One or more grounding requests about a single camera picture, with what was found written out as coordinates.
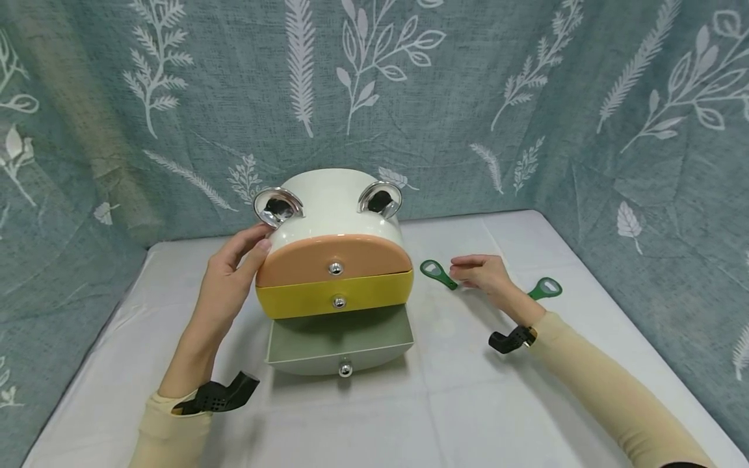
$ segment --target gray-blue fabric backdrop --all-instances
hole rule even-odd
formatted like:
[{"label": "gray-blue fabric backdrop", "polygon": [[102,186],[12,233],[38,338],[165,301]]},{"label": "gray-blue fabric backdrop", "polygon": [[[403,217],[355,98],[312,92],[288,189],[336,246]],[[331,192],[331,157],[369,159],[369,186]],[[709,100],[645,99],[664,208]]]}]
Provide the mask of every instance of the gray-blue fabric backdrop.
[{"label": "gray-blue fabric backdrop", "polygon": [[3,466],[145,248],[331,166],[541,211],[749,451],[746,1],[129,1],[0,2]]}]

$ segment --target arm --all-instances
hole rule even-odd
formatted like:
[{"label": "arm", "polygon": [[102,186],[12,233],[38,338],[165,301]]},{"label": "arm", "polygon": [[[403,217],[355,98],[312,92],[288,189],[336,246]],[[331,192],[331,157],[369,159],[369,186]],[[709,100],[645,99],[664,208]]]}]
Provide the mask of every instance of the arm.
[{"label": "arm", "polygon": [[[211,413],[182,416],[174,406],[195,397],[210,381],[221,341],[247,298],[255,273],[270,250],[266,225],[232,237],[208,261],[198,303],[177,345],[159,390],[146,403],[130,468],[198,466]],[[242,257],[245,261],[239,265]]]},{"label": "arm", "polygon": [[502,259],[454,258],[450,275],[487,292],[515,323],[532,326],[530,352],[564,383],[616,441],[635,468],[675,462],[713,467],[694,438],[663,404],[609,356],[578,335],[559,315],[547,312],[510,280]]}]

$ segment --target white tablecloth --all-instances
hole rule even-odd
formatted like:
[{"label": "white tablecloth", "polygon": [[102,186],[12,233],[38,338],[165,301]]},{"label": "white tablecloth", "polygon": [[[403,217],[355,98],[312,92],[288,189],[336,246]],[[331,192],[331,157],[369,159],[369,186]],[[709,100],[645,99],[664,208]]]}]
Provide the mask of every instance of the white tablecloth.
[{"label": "white tablecloth", "polygon": [[[719,467],[749,463],[559,235],[532,211],[402,223],[418,267],[433,258],[501,253],[529,291],[645,383]],[[25,467],[125,467],[146,398],[158,387],[223,239],[160,243],[49,421]],[[348,380],[297,377],[263,359],[270,322],[254,294],[219,352],[214,380],[261,379],[249,403],[216,414],[206,467],[626,467],[578,402],[524,350],[486,344],[512,324],[475,291],[416,272],[408,311],[416,344]]]}]

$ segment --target silver knob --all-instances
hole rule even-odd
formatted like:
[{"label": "silver knob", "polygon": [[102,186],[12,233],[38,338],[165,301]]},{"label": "silver knob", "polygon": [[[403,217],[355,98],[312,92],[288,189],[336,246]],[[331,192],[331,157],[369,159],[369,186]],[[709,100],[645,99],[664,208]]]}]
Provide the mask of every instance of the silver knob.
[{"label": "silver knob", "polygon": [[333,276],[340,275],[341,273],[343,273],[343,265],[338,262],[331,263],[330,265],[328,265],[328,273]]},{"label": "silver knob", "polygon": [[346,306],[346,298],[343,296],[333,297],[333,307],[343,309]]},{"label": "silver knob", "polygon": [[354,367],[350,362],[342,362],[341,366],[338,367],[338,375],[347,379],[354,373]]}]

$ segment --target ear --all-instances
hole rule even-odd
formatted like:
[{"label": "ear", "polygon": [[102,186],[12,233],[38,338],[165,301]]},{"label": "ear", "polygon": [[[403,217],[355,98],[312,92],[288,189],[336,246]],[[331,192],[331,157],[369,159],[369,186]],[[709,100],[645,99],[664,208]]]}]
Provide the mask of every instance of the ear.
[{"label": "ear", "polygon": [[252,205],[255,215],[274,229],[278,229],[289,218],[304,217],[302,201],[291,190],[283,187],[261,190]]},{"label": "ear", "polygon": [[373,211],[384,219],[393,217],[401,209],[401,190],[390,182],[370,183],[359,195],[359,213]]}]

